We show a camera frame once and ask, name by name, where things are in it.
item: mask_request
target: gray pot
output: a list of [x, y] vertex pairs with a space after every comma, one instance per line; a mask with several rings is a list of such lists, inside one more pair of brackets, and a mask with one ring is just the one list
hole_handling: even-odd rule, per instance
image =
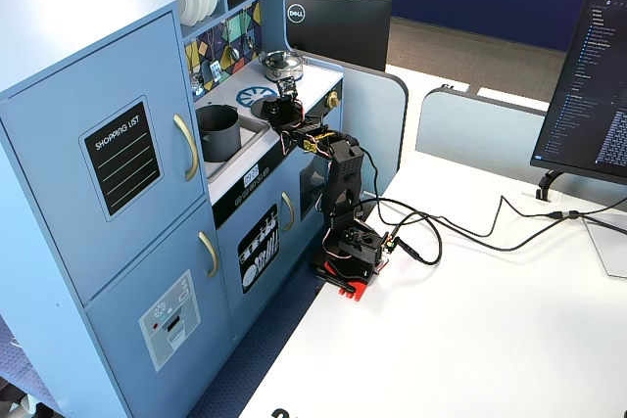
[[226, 162], [242, 147], [239, 114], [227, 105], [196, 110], [205, 162]]

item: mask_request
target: blue carpet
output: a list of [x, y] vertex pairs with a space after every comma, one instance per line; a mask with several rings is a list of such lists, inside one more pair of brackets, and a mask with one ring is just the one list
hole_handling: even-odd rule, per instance
[[188, 418], [237, 418], [315, 298], [317, 278], [310, 265], [314, 237], [283, 286], [268, 303]]

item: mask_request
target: robotic arm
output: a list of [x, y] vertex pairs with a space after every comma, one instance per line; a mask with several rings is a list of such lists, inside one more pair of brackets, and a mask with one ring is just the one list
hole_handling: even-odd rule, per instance
[[262, 113], [279, 134], [284, 149], [296, 145], [330, 161], [328, 181], [320, 197], [327, 228], [322, 241], [324, 260], [318, 277], [341, 288], [358, 301], [373, 274], [385, 264], [388, 233], [380, 237], [359, 219], [363, 151], [359, 141], [331, 130], [319, 117], [305, 116], [293, 79], [280, 81], [281, 96], [264, 102]]

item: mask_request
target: black chalkboard label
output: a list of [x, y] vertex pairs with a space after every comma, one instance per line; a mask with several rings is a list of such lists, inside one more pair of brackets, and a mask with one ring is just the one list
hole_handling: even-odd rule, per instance
[[85, 138], [109, 215], [114, 215], [159, 178], [143, 102]]
[[272, 205], [237, 247], [244, 294], [248, 293], [274, 260], [278, 248], [278, 209]]

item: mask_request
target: dell monitor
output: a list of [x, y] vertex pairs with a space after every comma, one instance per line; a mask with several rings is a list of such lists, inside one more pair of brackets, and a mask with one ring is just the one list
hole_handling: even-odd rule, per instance
[[[531, 164], [627, 185], [627, 0], [585, 0]], [[607, 274], [627, 277], [627, 232], [585, 222]]]
[[385, 71], [392, 0], [286, 0], [294, 49]]

